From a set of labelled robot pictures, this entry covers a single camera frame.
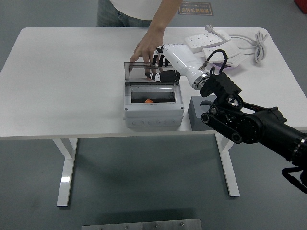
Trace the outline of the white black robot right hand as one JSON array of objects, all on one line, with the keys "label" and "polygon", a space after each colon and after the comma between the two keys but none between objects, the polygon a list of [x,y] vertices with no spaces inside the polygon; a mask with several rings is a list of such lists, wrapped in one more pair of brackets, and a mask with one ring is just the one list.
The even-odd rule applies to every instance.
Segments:
[{"label": "white black robot right hand", "polygon": [[153,56],[152,64],[159,67],[172,65],[173,70],[160,73],[145,73],[145,76],[155,82],[176,83],[181,76],[185,76],[191,87],[201,90],[208,75],[201,70],[202,64],[185,44],[168,44],[158,47]]}]

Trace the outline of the person's left hand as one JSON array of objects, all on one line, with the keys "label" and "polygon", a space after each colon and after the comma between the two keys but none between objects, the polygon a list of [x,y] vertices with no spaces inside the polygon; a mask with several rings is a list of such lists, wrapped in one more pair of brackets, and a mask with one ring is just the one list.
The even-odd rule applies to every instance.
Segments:
[{"label": "person's left hand", "polygon": [[155,50],[163,44],[163,36],[164,33],[148,31],[137,44],[133,55],[130,57],[130,63],[142,58],[144,63],[151,64]]}]

